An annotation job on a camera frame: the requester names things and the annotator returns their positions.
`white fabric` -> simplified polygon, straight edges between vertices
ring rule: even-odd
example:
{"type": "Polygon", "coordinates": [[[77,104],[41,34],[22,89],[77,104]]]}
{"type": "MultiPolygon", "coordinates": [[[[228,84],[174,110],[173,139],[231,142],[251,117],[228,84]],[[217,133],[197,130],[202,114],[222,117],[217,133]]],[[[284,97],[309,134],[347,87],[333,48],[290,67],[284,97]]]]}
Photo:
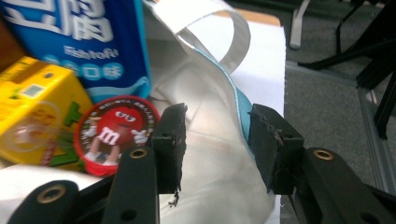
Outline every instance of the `white fabric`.
{"type": "MultiPolygon", "coordinates": [[[[216,58],[222,58],[233,40],[233,26],[225,24],[229,21],[208,17],[190,29],[216,58]]],[[[251,103],[271,106],[282,115],[286,52],[283,28],[254,22],[249,23],[249,28],[251,46],[246,59],[233,72],[233,81],[251,103]]],[[[170,208],[167,202],[172,201],[173,196],[162,195],[161,222],[263,223],[274,207],[274,196],[266,193],[238,131],[239,124],[233,118],[232,86],[204,74],[219,70],[198,66],[207,61],[189,60],[180,50],[180,44],[169,40],[148,42],[149,52],[154,49],[162,52],[150,55],[155,83],[151,96],[160,112],[172,103],[187,104],[188,148],[183,162],[179,204],[170,208]]],[[[52,169],[39,172],[24,166],[12,169],[0,171],[0,179],[7,180],[6,185],[4,182],[0,185],[0,224],[5,223],[3,217],[9,217],[35,186],[49,182],[50,178],[67,179],[67,174],[52,169]]]]}

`cartoon face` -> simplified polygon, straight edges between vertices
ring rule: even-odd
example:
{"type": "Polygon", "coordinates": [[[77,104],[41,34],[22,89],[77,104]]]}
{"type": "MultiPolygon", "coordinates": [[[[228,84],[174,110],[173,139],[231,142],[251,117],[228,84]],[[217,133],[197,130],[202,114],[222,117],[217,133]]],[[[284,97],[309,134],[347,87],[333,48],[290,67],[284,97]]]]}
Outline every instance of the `cartoon face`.
{"type": "Polygon", "coordinates": [[[132,130],[140,131],[143,119],[136,109],[126,106],[107,111],[97,126],[98,138],[105,144],[122,145],[134,138],[132,130]]]}

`white strap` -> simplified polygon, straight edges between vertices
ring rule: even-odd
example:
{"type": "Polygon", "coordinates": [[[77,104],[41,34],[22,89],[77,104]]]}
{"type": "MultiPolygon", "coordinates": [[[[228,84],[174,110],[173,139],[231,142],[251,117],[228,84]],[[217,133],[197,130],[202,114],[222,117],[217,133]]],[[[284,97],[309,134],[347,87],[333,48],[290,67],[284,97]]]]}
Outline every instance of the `white strap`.
{"type": "Polygon", "coordinates": [[[221,0],[162,0],[152,5],[152,11],[175,36],[182,39],[184,35],[191,35],[186,32],[189,25],[217,12],[228,12],[233,20],[233,42],[220,64],[230,74],[244,60],[248,52],[250,44],[248,23],[221,0]]]}

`gray floor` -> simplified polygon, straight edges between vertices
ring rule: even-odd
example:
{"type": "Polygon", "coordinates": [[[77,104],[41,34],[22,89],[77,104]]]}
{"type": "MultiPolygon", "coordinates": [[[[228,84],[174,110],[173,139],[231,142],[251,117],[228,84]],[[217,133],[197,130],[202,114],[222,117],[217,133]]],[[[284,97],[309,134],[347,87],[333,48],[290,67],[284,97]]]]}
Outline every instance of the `gray floor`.
{"type": "MultiPolygon", "coordinates": [[[[290,40],[292,11],[302,1],[252,0],[257,4],[231,2],[234,7],[260,11],[277,16],[290,40]]],[[[356,88],[356,76],[370,62],[359,58],[313,71],[296,65],[312,63],[335,55],[335,29],[352,5],[337,0],[311,1],[304,14],[302,45],[287,49],[285,119],[305,138],[305,147],[324,147],[338,153],[365,184],[381,187],[378,181],[375,155],[362,109],[361,92],[356,88]]],[[[342,29],[342,48],[353,45],[380,11],[380,7],[361,7],[342,29]]],[[[387,81],[373,91],[379,102],[387,81]]],[[[396,118],[391,117],[387,135],[390,162],[396,161],[396,118]]],[[[288,199],[281,209],[281,223],[297,223],[288,199]]]]}

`cartoon character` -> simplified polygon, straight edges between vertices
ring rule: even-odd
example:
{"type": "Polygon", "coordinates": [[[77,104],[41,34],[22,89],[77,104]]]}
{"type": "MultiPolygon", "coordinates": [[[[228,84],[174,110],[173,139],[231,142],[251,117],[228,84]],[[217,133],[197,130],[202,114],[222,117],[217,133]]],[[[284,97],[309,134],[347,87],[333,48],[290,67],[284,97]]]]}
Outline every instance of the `cartoon character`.
{"type": "Polygon", "coordinates": [[[111,151],[103,165],[117,165],[120,145],[131,140],[137,145],[146,143],[147,131],[142,128],[143,118],[139,112],[127,106],[110,109],[101,118],[90,118],[90,129],[83,134],[94,138],[89,152],[84,157],[96,161],[101,154],[99,146],[103,143],[111,146],[111,151]]]}

